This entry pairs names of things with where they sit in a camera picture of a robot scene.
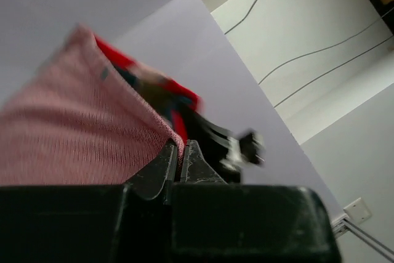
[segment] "pink cloth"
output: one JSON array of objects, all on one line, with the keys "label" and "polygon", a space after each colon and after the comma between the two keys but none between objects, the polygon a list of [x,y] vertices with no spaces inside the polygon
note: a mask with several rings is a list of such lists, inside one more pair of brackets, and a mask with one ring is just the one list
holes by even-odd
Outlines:
[{"label": "pink cloth", "polygon": [[78,27],[0,112],[0,185],[118,184],[181,138]]}]

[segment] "clothing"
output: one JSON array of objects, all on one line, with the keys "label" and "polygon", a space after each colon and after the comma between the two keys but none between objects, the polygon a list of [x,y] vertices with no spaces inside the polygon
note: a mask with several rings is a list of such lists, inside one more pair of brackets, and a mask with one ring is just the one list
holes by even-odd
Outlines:
[{"label": "clothing", "polygon": [[[0,185],[122,183],[168,139],[182,158],[182,138],[122,79],[111,64],[119,60],[110,61],[98,43],[79,26],[48,66],[3,106]],[[129,58],[121,60],[130,66]],[[165,77],[134,64],[131,73],[141,80]],[[184,92],[175,81],[165,82],[169,91]]]}]

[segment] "wall socket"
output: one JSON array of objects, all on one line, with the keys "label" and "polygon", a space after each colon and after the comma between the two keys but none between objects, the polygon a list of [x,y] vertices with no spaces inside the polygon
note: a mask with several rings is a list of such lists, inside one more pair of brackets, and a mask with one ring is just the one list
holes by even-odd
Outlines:
[{"label": "wall socket", "polygon": [[361,197],[346,206],[344,211],[355,224],[361,224],[372,216],[371,211]]}]

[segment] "white power outlet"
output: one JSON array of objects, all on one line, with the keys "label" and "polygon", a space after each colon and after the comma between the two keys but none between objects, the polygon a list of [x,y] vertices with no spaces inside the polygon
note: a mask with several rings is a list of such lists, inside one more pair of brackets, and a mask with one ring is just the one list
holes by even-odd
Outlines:
[{"label": "white power outlet", "polygon": [[353,223],[361,224],[372,216],[364,200],[360,197],[344,208]]}]

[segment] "cable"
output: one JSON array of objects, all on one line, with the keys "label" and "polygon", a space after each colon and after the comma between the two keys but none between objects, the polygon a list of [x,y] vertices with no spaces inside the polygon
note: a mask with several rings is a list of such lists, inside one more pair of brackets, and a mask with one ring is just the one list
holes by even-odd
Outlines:
[{"label": "cable", "polygon": [[307,87],[308,85],[310,85],[311,83],[313,83],[313,82],[315,82],[316,80],[322,78],[324,75],[327,75],[328,73],[333,72],[334,70],[336,70],[336,69],[338,69],[338,68],[340,68],[340,67],[346,65],[347,63],[349,63],[349,62],[351,62],[351,61],[357,59],[358,57],[362,56],[363,54],[366,54],[367,52],[369,52],[369,51],[373,50],[374,48],[380,46],[381,44],[385,43],[386,41],[388,41],[389,39],[391,39],[393,36],[394,36],[394,35],[391,35],[389,38],[386,38],[385,40],[383,40],[382,42],[376,44],[374,47],[368,49],[367,51],[362,52],[361,54],[357,55],[356,57],[351,58],[349,61],[346,61],[345,63],[342,63],[342,64],[340,64],[339,66],[336,66],[335,68],[333,68],[333,69],[331,69],[331,70],[329,70],[329,71],[327,71],[327,72],[324,72],[322,75],[319,75],[319,76],[316,77],[315,79],[311,80],[311,81],[308,82],[307,84],[305,84],[305,85],[303,85],[302,87],[300,87],[300,88],[299,88],[298,90],[296,90],[295,92],[292,92],[290,95],[288,95],[288,96],[287,96],[286,98],[284,98],[282,101],[280,101],[279,103],[277,103],[277,104],[274,106],[274,108],[276,108],[277,106],[281,105],[284,101],[286,101],[287,99],[291,98],[293,95],[295,95],[296,93],[298,93],[298,92],[301,91],[302,89],[306,88],[306,87]]},{"label": "cable", "polygon": [[304,55],[299,55],[298,57],[295,57],[295,58],[293,58],[293,59],[290,59],[290,60],[288,60],[288,61],[282,63],[281,65],[275,67],[275,68],[272,69],[270,72],[268,72],[268,74],[265,75],[264,78],[260,80],[259,85],[260,85],[263,81],[265,81],[265,80],[266,80],[273,72],[275,72],[277,69],[282,68],[283,66],[285,66],[286,64],[288,64],[288,63],[290,63],[290,62],[293,62],[293,61],[298,60],[298,59],[300,59],[300,58],[306,57],[306,56],[308,56],[308,55],[313,55],[313,54],[316,54],[316,53],[318,53],[318,52],[325,51],[325,50],[327,50],[327,49],[332,49],[333,47],[339,46],[339,45],[341,45],[342,43],[345,43],[345,42],[351,40],[352,38],[354,38],[354,37],[360,35],[361,33],[365,32],[365,31],[368,30],[368,29],[370,29],[370,27],[372,27],[373,25],[375,25],[378,21],[380,21],[381,19],[383,19],[383,18],[384,18],[386,15],[388,15],[392,10],[394,10],[394,7],[393,7],[392,9],[390,9],[388,12],[386,12],[385,14],[383,14],[381,17],[379,17],[378,19],[376,19],[374,22],[372,22],[372,23],[371,23],[369,26],[367,26],[365,29],[361,30],[361,31],[358,32],[357,34],[354,34],[354,35],[352,35],[351,37],[349,37],[349,38],[347,38],[347,39],[345,39],[345,40],[343,40],[343,41],[341,41],[341,42],[338,42],[338,43],[335,43],[335,44],[333,44],[333,45],[331,45],[331,46],[325,47],[324,49],[319,49],[319,50],[317,50],[317,51],[309,52],[309,53],[304,54]]},{"label": "cable", "polygon": [[227,30],[224,35],[226,35],[227,33],[229,33],[230,31],[232,31],[234,28],[236,28],[240,23],[242,23],[243,21],[245,21],[245,19],[247,18],[247,16],[251,13],[253,7],[256,5],[258,0],[254,0],[254,2],[252,3],[251,8],[248,10],[248,12],[246,13],[246,15],[243,17],[242,20],[240,20],[237,24],[235,24],[234,26],[232,26],[229,30]]}]

